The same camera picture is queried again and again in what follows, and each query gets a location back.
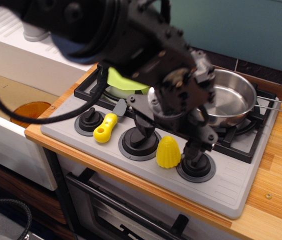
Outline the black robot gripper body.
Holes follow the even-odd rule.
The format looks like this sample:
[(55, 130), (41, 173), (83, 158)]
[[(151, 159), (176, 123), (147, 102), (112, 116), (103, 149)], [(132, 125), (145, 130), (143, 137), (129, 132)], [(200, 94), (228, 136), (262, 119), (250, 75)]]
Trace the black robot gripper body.
[(205, 104), (215, 97), (214, 67), (202, 51), (192, 51), (194, 67), (171, 71), (147, 95), (128, 96), (127, 103), (137, 117), (157, 128), (195, 142), (200, 148), (212, 148), (217, 134), (208, 125)]

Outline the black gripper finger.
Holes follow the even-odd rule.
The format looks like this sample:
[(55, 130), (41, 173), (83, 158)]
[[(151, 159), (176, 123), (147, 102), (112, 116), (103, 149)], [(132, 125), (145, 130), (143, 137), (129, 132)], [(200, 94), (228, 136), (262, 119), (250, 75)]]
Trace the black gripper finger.
[(183, 165), (210, 165), (209, 158), (204, 154), (207, 144), (195, 139), (190, 139), (183, 149)]
[(155, 127), (138, 114), (134, 116), (134, 123), (135, 129), (131, 133), (130, 144), (136, 148), (144, 144), (151, 137)]

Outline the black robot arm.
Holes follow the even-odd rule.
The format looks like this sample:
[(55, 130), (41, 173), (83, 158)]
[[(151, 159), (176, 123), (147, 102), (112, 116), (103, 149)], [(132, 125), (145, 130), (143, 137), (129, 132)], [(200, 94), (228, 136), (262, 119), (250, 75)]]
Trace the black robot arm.
[(154, 100), (130, 96), (139, 132), (161, 127), (187, 140), (183, 164), (208, 166), (205, 151), (217, 135), (204, 108), (214, 97), (214, 69), (170, 24), (170, 1), (2, 0), (22, 21), (45, 29), (62, 55), (79, 64), (100, 63), (154, 88)]

